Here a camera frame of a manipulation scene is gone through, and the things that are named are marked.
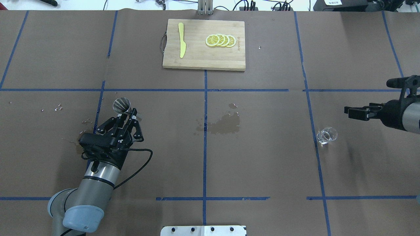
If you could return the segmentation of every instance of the black cable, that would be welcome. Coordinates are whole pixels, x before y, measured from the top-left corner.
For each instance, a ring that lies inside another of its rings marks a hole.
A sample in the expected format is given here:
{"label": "black cable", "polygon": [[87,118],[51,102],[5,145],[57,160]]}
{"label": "black cable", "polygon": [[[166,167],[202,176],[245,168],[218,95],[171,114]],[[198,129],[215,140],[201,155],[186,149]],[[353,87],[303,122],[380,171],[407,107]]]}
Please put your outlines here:
{"label": "black cable", "polygon": [[176,1],[176,2],[198,3],[198,2],[195,2],[195,1],[188,1],[188,0],[173,0],[173,1]]}
{"label": "black cable", "polygon": [[70,228],[70,229],[68,229],[68,230],[66,230],[64,233],[62,233],[60,236],[64,236],[64,235],[66,235],[68,232],[70,232],[70,231],[72,231],[73,229],[72,228]]}
{"label": "black cable", "polygon": [[106,3],[108,2],[108,0],[105,0],[105,3],[104,3],[104,9],[102,9],[102,10],[105,10],[105,5],[106,5]]}
{"label": "black cable", "polygon": [[240,2],[245,2],[245,3],[248,3],[248,5],[249,5],[249,2],[248,2],[248,0],[240,0],[239,2],[237,2],[236,3],[236,5],[234,6],[234,9],[233,10],[235,10],[235,8],[238,6],[238,4],[240,3]]}
{"label": "black cable", "polygon": [[224,9],[226,9],[226,10],[229,10],[229,9],[227,9],[226,7],[224,7],[224,6],[217,6],[217,7],[215,7],[214,9],[216,9],[216,8],[224,8]]}
{"label": "black cable", "polygon": [[136,152],[150,152],[150,156],[149,159],[146,161],[146,163],[144,163],[144,165],[142,167],[140,167],[140,169],[138,169],[134,174],[132,174],[130,177],[128,177],[127,179],[125,179],[123,182],[121,182],[120,184],[118,184],[117,186],[114,187],[114,189],[120,187],[121,185],[125,184],[127,181],[129,181],[131,178],[133,178],[136,174],[138,174],[141,170],[143,170],[144,167],[147,166],[147,164],[149,164],[150,159],[152,159],[153,156],[153,151],[150,149],[135,149],[135,148],[129,148],[128,151],[136,151]]}

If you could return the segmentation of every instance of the yellow knife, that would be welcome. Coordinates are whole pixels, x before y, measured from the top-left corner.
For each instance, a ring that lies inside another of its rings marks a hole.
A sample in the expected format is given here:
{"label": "yellow knife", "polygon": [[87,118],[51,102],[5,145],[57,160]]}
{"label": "yellow knife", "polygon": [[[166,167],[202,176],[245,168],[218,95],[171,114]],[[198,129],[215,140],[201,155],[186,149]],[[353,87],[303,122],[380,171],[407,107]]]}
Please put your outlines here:
{"label": "yellow knife", "polygon": [[178,30],[179,30],[179,41],[181,42],[179,57],[183,58],[185,55],[186,50],[186,43],[184,42],[184,24],[179,22],[178,23]]}

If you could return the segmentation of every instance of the blue tape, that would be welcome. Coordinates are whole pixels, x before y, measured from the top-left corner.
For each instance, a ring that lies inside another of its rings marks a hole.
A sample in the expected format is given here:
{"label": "blue tape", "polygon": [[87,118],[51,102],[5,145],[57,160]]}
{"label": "blue tape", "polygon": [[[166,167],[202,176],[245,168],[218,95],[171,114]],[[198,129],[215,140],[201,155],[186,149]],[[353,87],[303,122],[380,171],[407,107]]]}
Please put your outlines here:
{"label": "blue tape", "polygon": [[207,197],[208,201],[266,201],[270,197]]}
{"label": "blue tape", "polygon": [[106,92],[204,92],[204,89],[105,89]]}
{"label": "blue tape", "polygon": [[402,73],[401,66],[399,64],[399,60],[395,52],[394,44],[392,43],[391,35],[389,34],[388,24],[386,23],[385,11],[382,11],[382,18],[383,18],[383,23],[385,24],[386,34],[388,35],[389,44],[391,45],[391,49],[395,57],[396,65],[398,66],[399,74],[401,75],[401,78],[402,78],[404,77],[404,75]]}
{"label": "blue tape", "polygon": [[202,201],[203,197],[157,197],[156,201]]}
{"label": "blue tape", "polygon": [[0,197],[0,201],[49,201],[51,197]]}
{"label": "blue tape", "polygon": [[206,198],[207,198],[207,70],[204,70],[203,225],[207,224]]}
{"label": "blue tape", "polygon": [[[320,185],[321,185],[321,193],[322,193],[322,196],[324,197],[325,196],[324,180],[323,180],[323,177],[322,177],[321,162],[320,162],[320,159],[319,159],[318,144],[317,144],[316,135],[315,135],[315,126],[314,126],[314,120],[313,120],[313,116],[312,116],[312,106],[311,106],[311,101],[310,101],[310,97],[309,97],[308,82],[306,80],[306,72],[305,72],[305,68],[303,66],[303,51],[302,51],[302,44],[300,42],[299,25],[297,23],[296,11],[293,12],[293,13],[294,13],[294,22],[296,24],[297,42],[298,42],[298,45],[299,45],[300,62],[302,64],[302,73],[303,73],[304,83],[305,83],[305,92],[306,92],[306,99],[307,99],[308,109],[309,109],[309,117],[310,117],[310,120],[311,120],[312,137],[313,137],[313,141],[314,141],[314,145],[315,145],[316,158],[317,158],[317,162],[318,162],[319,182],[320,182]],[[329,220],[329,216],[328,216],[328,207],[327,207],[327,201],[326,200],[323,200],[323,205],[324,205],[324,213],[325,213],[325,222],[326,222],[326,226],[327,226],[327,233],[328,233],[328,236],[331,236],[330,220]]]}
{"label": "blue tape", "polygon": [[398,89],[304,89],[303,92],[401,92]]}
{"label": "blue tape", "polygon": [[93,133],[96,133],[96,128],[98,126],[98,120],[99,120],[99,112],[101,111],[101,105],[102,105],[102,98],[104,95],[105,90],[105,80],[102,81],[102,88],[101,88],[101,94],[99,95],[99,102],[98,102],[98,109],[96,110],[96,117],[95,117],[95,124],[93,126]]}
{"label": "blue tape", "polygon": [[0,91],[13,92],[98,92],[101,89],[0,89]]}
{"label": "blue tape", "polygon": [[266,201],[270,197],[157,197],[156,201]]}
{"label": "blue tape", "polygon": [[360,200],[360,199],[415,199],[412,195],[389,195],[389,196],[325,196],[306,197],[306,200]]}
{"label": "blue tape", "polygon": [[209,89],[209,92],[289,92],[288,89]]}
{"label": "blue tape", "polygon": [[111,32],[111,40],[109,41],[109,49],[108,49],[108,57],[111,56],[111,48],[112,48],[112,41],[114,40],[114,32],[115,32],[115,25],[117,23],[117,15],[118,15],[118,11],[115,11],[115,16],[114,16],[114,25],[112,26],[112,32]]}
{"label": "blue tape", "polygon": [[0,82],[0,89],[3,87],[4,80],[6,79],[7,71],[9,70],[10,63],[12,62],[13,55],[15,54],[16,47],[18,46],[19,39],[21,38],[22,31],[25,26],[26,19],[28,18],[29,11],[26,11],[24,21],[22,22],[21,29],[16,37],[15,45],[13,45],[12,53],[10,54],[9,61],[7,61],[6,69],[4,70],[3,77]]}

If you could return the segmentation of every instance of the glass cup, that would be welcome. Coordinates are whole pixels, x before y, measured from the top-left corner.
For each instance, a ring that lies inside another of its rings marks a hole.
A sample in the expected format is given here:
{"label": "glass cup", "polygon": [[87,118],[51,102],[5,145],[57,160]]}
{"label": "glass cup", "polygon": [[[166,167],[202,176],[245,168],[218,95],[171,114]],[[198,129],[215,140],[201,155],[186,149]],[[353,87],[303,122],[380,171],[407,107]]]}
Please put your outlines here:
{"label": "glass cup", "polygon": [[333,127],[326,127],[318,132],[316,140],[324,145],[337,139],[337,130]]}

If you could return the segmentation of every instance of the wooden cutting board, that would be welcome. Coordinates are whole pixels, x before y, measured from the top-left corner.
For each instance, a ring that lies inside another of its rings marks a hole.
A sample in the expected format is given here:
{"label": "wooden cutting board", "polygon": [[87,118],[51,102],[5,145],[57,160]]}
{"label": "wooden cutting board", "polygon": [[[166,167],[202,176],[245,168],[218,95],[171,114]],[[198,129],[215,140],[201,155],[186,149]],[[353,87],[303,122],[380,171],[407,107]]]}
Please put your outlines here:
{"label": "wooden cutting board", "polygon": [[[179,57],[178,23],[184,23],[186,51]],[[163,67],[176,69],[207,69],[223,71],[245,70],[245,23],[243,21],[212,21],[168,19],[167,42],[163,54]],[[209,47],[205,40],[210,34],[236,37],[236,45]]]}

